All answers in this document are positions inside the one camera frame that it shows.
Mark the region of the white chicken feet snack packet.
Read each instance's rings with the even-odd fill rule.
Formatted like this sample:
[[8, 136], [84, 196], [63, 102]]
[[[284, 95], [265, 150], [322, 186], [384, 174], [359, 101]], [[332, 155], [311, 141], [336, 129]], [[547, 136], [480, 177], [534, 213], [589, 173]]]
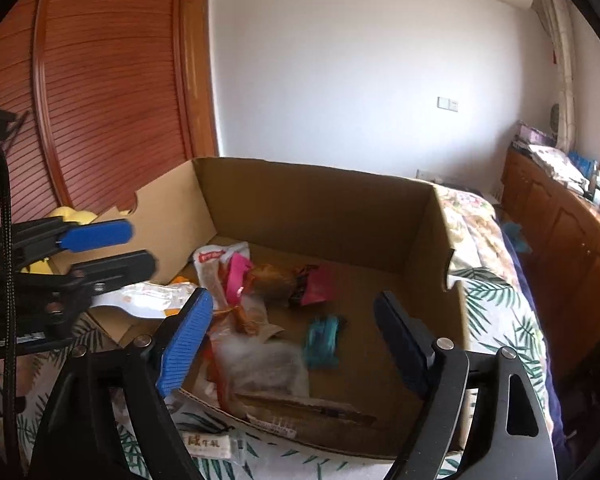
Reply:
[[198, 283], [210, 292], [215, 310], [226, 310], [230, 305], [226, 300], [224, 282], [228, 264], [235, 254], [249, 259], [248, 243], [202, 246], [196, 249], [190, 257], [197, 273]]

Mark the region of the patterned window curtain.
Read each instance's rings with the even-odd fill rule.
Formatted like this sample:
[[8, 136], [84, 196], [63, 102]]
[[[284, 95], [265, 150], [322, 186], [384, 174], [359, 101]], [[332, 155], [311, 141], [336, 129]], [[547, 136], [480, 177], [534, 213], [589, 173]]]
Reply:
[[577, 139], [576, 100], [574, 99], [574, 43], [571, 16], [567, 0], [541, 0], [548, 21], [550, 39], [558, 67], [559, 114], [557, 148], [571, 151]]

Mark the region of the teal snack packet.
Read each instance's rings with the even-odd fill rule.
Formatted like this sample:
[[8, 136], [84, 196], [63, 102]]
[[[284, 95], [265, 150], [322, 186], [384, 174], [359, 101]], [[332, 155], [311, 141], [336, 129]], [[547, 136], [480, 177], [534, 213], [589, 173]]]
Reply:
[[310, 323], [303, 347], [303, 359], [309, 370], [332, 370], [338, 366], [340, 325], [340, 318], [335, 315], [316, 318]]

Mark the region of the wooden sideboard cabinet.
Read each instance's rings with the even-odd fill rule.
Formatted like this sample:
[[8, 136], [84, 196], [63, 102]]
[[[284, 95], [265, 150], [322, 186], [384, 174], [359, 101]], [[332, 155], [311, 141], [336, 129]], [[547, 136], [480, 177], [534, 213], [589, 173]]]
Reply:
[[502, 207], [531, 248], [521, 258], [556, 378], [600, 343], [600, 213], [514, 148], [501, 177]]

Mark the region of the white tofu snack packet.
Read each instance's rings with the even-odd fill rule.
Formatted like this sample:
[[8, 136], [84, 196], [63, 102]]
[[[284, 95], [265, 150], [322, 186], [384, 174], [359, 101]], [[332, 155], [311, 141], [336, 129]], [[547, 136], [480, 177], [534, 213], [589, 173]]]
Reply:
[[189, 455], [208, 460], [229, 460], [239, 463], [244, 458], [244, 440], [236, 432], [182, 431], [181, 437]]

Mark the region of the white wall switch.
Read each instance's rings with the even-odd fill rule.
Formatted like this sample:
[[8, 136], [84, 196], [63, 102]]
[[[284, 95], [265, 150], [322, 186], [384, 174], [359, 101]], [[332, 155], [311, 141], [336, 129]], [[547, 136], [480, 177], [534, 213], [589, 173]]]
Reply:
[[448, 98], [447, 96], [437, 97], [437, 108], [439, 110], [446, 110], [447, 112], [458, 112], [457, 102], [451, 98]]

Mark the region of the orange white snack packet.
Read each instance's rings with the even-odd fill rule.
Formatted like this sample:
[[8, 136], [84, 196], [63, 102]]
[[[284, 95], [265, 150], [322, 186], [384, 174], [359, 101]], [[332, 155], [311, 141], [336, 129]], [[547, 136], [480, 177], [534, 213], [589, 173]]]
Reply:
[[141, 282], [94, 296], [91, 308], [117, 308], [133, 318], [164, 320], [177, 315], [197, 286], [191, 282], [158, 285]]

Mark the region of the brown sausage snack packet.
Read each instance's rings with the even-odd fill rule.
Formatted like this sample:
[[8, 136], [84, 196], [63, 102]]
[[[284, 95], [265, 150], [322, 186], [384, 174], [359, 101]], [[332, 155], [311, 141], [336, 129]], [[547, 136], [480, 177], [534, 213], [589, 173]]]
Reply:
[[267, 304], [301, 308], [332, 300], [332, 277], [324, 266], [307, 264], [284, 269], [272, 264], [254, 266], [246, 275], [245, 291]]

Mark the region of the silver red-top snack packet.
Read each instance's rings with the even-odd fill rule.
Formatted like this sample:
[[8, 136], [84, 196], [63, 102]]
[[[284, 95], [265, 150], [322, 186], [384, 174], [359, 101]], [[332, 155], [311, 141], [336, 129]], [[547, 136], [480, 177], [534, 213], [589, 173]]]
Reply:
[[298, 344], [224, 330], [209, 336], [211, 381], [226, 412], [241, 413], [240, 394], [307, 398], [309, 372]]

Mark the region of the brown cardboard box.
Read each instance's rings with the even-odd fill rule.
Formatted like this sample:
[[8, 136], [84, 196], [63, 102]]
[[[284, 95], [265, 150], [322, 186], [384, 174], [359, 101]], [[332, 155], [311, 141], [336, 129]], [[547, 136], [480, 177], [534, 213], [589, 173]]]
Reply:
[[[186, 276], [219, 314], [173, 395], [259, 438], [279, 437], [357, 462], [393, 460], [422, 409], [374, 307], [391, 292], [430, 333], [464, 346], [465, 300], [448, 281], [453, 248], [427, 182], [243, 158], [198, 158], [129, 193], [104, 220], [126, 219], [125, 252], [156, 258], [154, 281]], [[336, 318], [332, 365], [309, 365], [301, 390], [230, 379], [219, 353], [244, 336], [272, 356], [283, 342], [303, 365], [311, 325]]]

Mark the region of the brown transparent snack packet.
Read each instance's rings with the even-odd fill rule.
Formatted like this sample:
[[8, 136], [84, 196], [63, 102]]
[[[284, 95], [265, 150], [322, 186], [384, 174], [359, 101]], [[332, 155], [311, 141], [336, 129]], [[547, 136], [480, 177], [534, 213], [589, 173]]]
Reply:
[[245, 304], [233, 304], [212, 314], [209, 333], [213, 337], [238, 334], [265, 342], [282, 334], [282, 326], [268, 320], [268, 311], [259, 297], [245, 298]]

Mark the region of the floral quilt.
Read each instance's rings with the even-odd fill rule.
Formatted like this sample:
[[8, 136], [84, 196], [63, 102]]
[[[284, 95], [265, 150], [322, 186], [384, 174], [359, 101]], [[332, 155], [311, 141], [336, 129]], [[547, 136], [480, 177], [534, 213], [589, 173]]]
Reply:
[[434, 188], [454, 249], [448, 283], [461, 284], [465, 296], [468, 348], [493, 353], [507, 346], [519, 354], [554, 447], [560, 448], [565, 434], [550, 355], [514, 246], [487, 200], [442, 185]]

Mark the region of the pink snack packet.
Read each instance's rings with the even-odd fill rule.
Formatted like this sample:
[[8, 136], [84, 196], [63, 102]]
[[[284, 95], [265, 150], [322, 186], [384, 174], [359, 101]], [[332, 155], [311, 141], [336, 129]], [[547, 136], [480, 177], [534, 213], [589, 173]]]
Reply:
[[246, 275], [252, 268], [249, 258], [235, 252], [227, 266], [225, 298], [230, 306], [237, 306], [242, 299]]

